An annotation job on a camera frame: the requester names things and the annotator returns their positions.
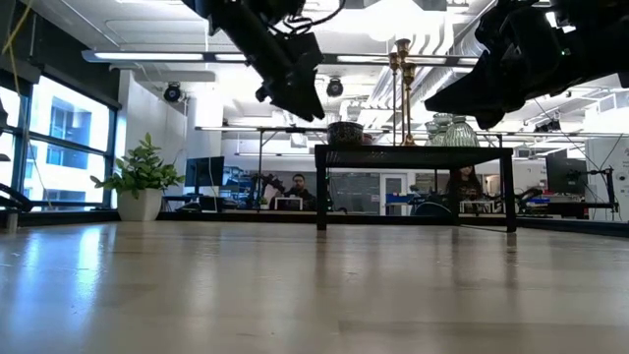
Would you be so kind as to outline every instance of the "man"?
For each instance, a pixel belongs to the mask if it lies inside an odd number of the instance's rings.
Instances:
[[[304,200],[304,210],[316,210],[316,197],[306,189],[306,177],[298,173],[293,176],[293,188],[284,197],[298,197]]]

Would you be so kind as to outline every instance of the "black metal table frame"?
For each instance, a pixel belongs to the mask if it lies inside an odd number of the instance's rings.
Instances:
[[[414,149],[417,151],[421,151],[421,149],[426,148],[458,148],[458,147],[381,147],[381,146],[373,146],[373,147],[332,147],[328,145],[317,145],[314,149],[314,163],[316,167],[316,198],[319,201],[316,204],[316,229],[323,231],[327,229],[327,205],[326,203],[322,203],[321,201],[325,201],[327,198],[327,183],[326,183],[326,174],[327,169],[330,167],[339,167],[339,168],[378,168],[378,169],[432,169],[432,166],[426,166],[421,162],[413,163],[413,164],[395,164],[395,163],[386,163],[379,166],[364,166],[360,163],[340,163],[340,164],[330,164],[327,161],[327,154],[330,151],[344,151],[346,149],[374,149],[374,150],[388,150],[388,152],[395,152],[391,148],[399,149],[400,151],[405,152],[413,152]],[[515,190],[513,185],[513,159],[512,154],[513,150],[511,148],[496,148],[496,151],[500,150],[499,156],[497,159],[500,161],[500,179],[502,183],[500,184],[502,191],[502,196],[504,196],[504,208],[503,210],[506,213],[506,228],[507,232],[515,232],[517,229],[516,224],[516,212],[515,212]],[[483,162],[489,162],[491,160],[495,160],[496,158],[488,159]],[[456,169],[465,167],[464,165],[456,165],[450,166],[448,169]],[[457,199],[450,198],[450,211],[452,212],[452,224],[459,225],[459,207],[456,206],[458,204]]]

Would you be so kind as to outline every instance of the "computer monitor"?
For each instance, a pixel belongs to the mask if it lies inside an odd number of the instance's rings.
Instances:
[[[276,210],[301,211],[304,209],[304,200],[301,198],[275,198]]]
[[[186,163],[186,187],[219,187],[223,185],[225,156],[189,158]]]
[[[586,161],[575,158],[546,157],[548,190],[585,196],[588,185]]]

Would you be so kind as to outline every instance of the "woman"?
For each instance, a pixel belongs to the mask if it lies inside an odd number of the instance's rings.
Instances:
[[[450,172],[447,193],[450,192],[456,193],[459,201],[473,201],[483,196],[483,185],[476,176],[474,166]]]

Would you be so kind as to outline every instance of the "bowl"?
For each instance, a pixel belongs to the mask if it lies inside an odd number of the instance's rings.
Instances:
[[[327,143],[359,146],[363,143],[363,126],[354,122],[335,122],[327,126]]]

